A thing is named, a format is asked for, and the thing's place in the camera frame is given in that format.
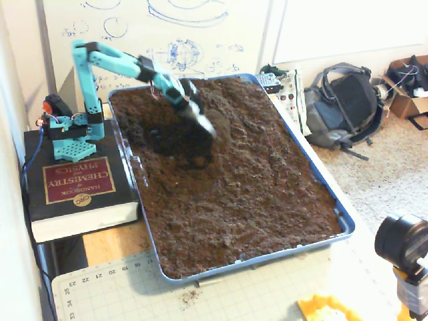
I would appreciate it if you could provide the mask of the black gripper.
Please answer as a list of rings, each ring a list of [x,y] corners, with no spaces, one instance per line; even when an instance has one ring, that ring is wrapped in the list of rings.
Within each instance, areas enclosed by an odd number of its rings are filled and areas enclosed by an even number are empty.
[[[217,133],[212,123],[213,116],[209,113],[210,110],[205,107],[197,88],[189,79],[180,79],[179,81],[185,91],[185,96],[188,96],[192,101],[180,112],[180,115],[192,120],[215,138]]]

